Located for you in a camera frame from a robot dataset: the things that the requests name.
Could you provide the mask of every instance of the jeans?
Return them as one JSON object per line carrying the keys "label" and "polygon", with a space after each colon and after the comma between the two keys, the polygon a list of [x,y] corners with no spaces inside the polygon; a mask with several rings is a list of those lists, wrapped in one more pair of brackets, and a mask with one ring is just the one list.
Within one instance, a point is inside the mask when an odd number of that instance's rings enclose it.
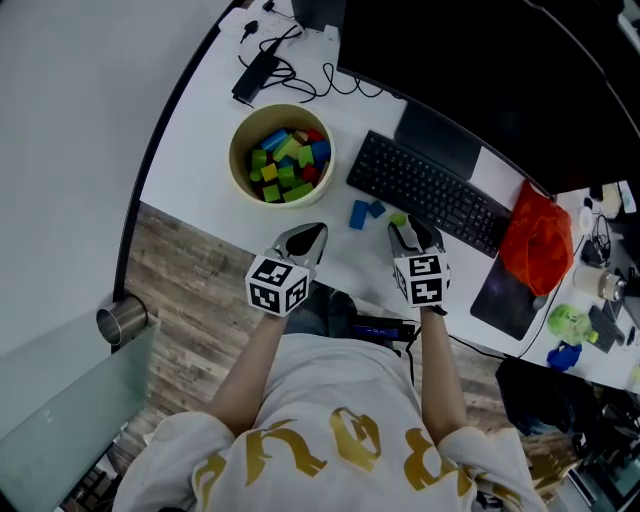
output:
{"label": "jeans", "polygon": [[309,297],[291,313],[284,334],[315,334],[329,338],[353,338],[351,318],[358,313],[351,297],[313,282]]}

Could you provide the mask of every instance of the red block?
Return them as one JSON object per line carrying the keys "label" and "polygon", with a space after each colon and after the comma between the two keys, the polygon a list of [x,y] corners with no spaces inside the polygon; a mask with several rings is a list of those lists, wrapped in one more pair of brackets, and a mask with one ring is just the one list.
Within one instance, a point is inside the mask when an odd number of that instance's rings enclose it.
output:
{"label": "red block", "polygon": [[319,131],[314,130],[313,128],[311,128],[307,132],[307,135],[309,135],[309,142],[318,142],[319,140],[323,140],[324,139],[322,134]]}
{"label": "red block", "polygon": [[302,174],[300,176],[307,183],[313,183],[315,185],[320,179],[320,172],[311,164],[307,164],[304,166],[304,169],[302,169]]}

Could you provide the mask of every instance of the green block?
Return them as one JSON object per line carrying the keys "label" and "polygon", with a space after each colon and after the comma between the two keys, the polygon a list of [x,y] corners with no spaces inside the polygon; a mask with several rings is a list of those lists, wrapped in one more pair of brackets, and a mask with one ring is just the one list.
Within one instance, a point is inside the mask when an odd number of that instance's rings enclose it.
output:
{"label": "green block", "polygon": [[267,151],[264,149],[254,149],[251,152],[251,169],[262,169],[267,165]]}
{"label": "green block", "polygon": [[294,160],[298,158],[298,148],[300,143],[293,138],[293,135],[288,135],[286,139],[275,149],[273,152],[273,159],[276,162],[282,160],[285,156],[290,156]]}
{"label": "green block", "polygon": [[311,183],[305,183],[301,187],[297,187],[293,190],[289,190],[289,192],[285,192],[284,194],[282,194],[282,197],[284,197],[284,200],[287,203],[290,203],[291,201],[296,201],[297,199],[306,196],[312,190],[313,185]]}
{"label": "green block", "polygon": [[273,203],[274,201],[280,199],[280,188],[278,188],[277,184],[271,185],[269,187],[264,187],[262,189],[262,193],[264,194],[264,200],[267,203]]}
{"label": "green block", "polygon": [[307,164],[313,165],[313,151],[311,151],[311,146],[298,148],[298,164],[301,169],[304,169],[304,166]]}
{"label": "green block", "polygon": [[401,228],[407,223],[407,216],[404,213],[392,213],[391,222]]}
{"label": "green block", "polygon": [[253,171],[251,171],[249,173],[249,179],[254,183],[262,181],[262,173],[260,172],[260,169],[254,169]]}
{"label": "green block", "polygon": [[278,169],[278,181],[281,187],[292,188],[295,186],[296,175],[292,165]]}

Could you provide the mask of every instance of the white t-shirt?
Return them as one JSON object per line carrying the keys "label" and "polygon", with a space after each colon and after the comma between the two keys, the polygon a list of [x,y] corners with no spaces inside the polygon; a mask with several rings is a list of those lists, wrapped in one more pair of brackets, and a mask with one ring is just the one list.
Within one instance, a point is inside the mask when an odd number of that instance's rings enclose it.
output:
{"label": "white t-shirt", "polygon": [[477,490],[508,510],[546,510],[515,430],[466,427],[434,447],[408,369],[376,345],[283,336],[255,428],[205,413],[162,421],[116,512],[468,511]]}

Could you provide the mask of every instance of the bowl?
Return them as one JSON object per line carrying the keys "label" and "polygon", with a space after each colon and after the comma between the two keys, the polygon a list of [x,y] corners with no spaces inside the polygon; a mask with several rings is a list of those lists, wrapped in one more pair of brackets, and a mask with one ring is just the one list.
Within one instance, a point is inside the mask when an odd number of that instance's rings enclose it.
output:
{"label": "bowl", "polygon": [[[260,142],[280,128],[309,130],[314,128],[322,134],[331,147],[331,158],[327,170],[322,174],[318,185],[306,196],[289,203],[267,203],[258,197],[249,179],[247,155]],[[327,190],[333,177],[336,162],[336,146],[331,131],[320,118],[308,108],[300,105],[279,103],[256,108],[240,123],[231,139],[229,147],[229,169],[231,178],[240,194],[249,201],[260,203],[266,208],[301,208],[320,199]]]}

